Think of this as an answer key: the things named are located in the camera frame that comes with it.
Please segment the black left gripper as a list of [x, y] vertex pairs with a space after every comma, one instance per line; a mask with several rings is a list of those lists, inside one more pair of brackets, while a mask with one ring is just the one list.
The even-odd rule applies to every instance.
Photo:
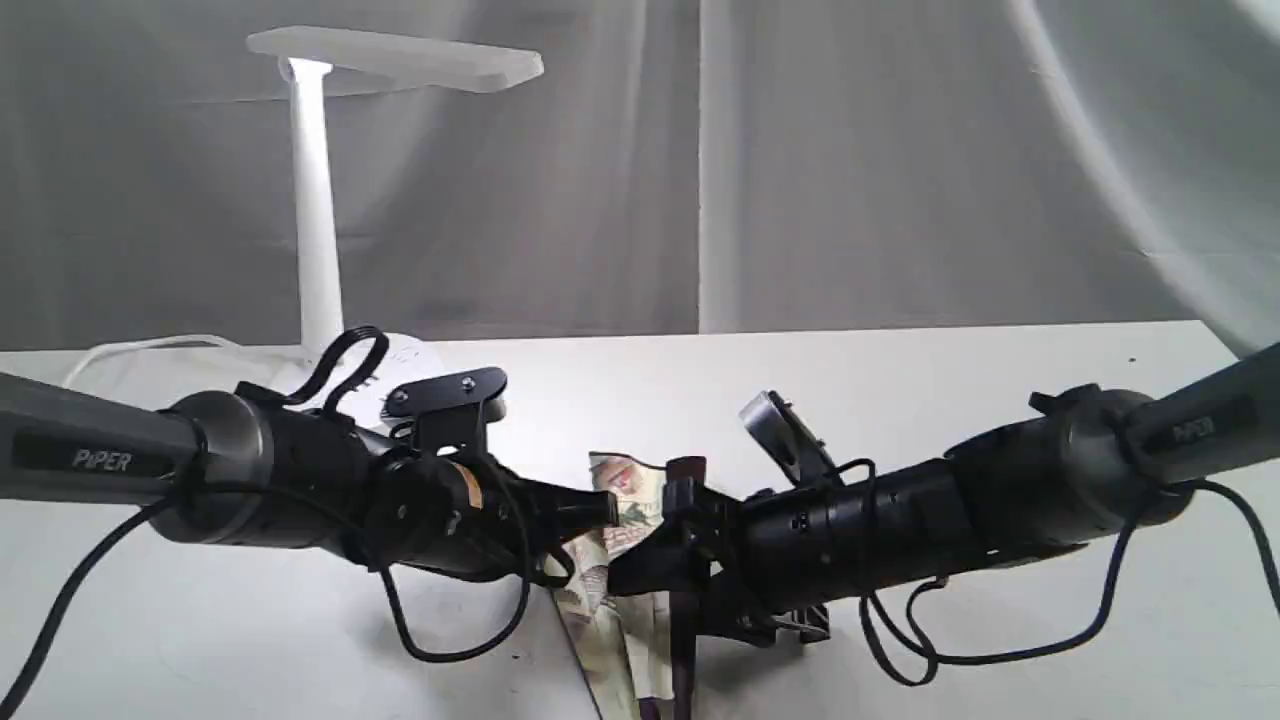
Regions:
[[383, 566], [401, 564], [462, 582], [525, 570], [563, 589], [577, 571], [559, 529], [616, 527], [616, 497], [520, 477], [490, 455], [428, 457], [390, 451], [360, 491], [353, 520]]

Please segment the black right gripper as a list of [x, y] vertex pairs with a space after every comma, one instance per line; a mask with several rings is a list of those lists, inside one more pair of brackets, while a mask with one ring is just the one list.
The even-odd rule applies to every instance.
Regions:
[[678, 543], [662, 557], [692, 603], [692, 629], [771, 646], [780, 629], [823, 641], [828, 602], [987, 569], [963, 502], [941, 480], [888, 478], [731, 498], [700, 482], [675, 491]]

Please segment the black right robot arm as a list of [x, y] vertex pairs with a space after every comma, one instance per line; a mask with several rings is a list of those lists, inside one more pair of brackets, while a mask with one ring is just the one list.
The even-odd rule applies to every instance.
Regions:
[[689, 594], [698, 634], [767, 647], [792, 614], [817, 641], [829, 602], [1060, 557], [1172, 520], [1194, 480], [1275, 460], [1277, 366], [1268, 347], [1162, 398], [1034, 393], [1034, 418], [855, 484], [767, 391], [741, 419], [791, 488], [740, 501], [707, 486], [703, 457], [680, 459], [662, 524], [611, 561], [607, 587]]

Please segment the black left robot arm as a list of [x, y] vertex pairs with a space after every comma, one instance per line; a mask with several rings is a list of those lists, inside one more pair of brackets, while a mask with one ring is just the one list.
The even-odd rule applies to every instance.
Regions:
[[613, 527], [617, 502], [522, 478], [488, 451], [506, 387], [495, 366], [397, 387], [383, 436], [247, 382], [151, 411], [6, 374], [3, 497], [173, 498], [152, 527], [177, 543], [321, 548], [372, 571], [472, 583], [526, 573], [562, 587], [564, 546]]

